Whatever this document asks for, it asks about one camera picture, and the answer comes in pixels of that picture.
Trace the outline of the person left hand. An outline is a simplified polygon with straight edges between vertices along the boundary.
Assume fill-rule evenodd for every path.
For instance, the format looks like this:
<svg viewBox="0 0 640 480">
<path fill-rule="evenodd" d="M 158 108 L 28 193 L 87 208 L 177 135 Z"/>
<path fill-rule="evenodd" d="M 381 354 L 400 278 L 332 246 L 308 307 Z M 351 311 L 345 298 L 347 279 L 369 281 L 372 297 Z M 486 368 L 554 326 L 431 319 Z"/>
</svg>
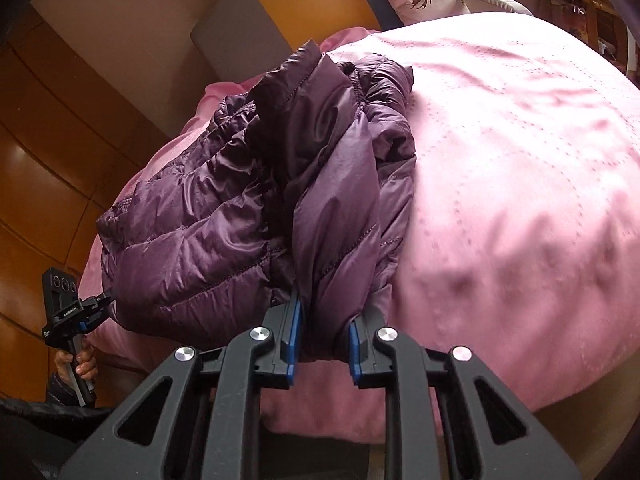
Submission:
<svg viewBox="0 0 640 480">
<path fill-rule="evenodd" d="M 81 339 L 81 350 L 72 356 L 70 352 L 58 350 L 54 355 L 56 374 L 69 387 L 72 385 L 70 367 L 75 364 L 75 373 L 82 379 L 93 380 L 98 374 L 94 348 L 86 337 Z"/>
</svg>

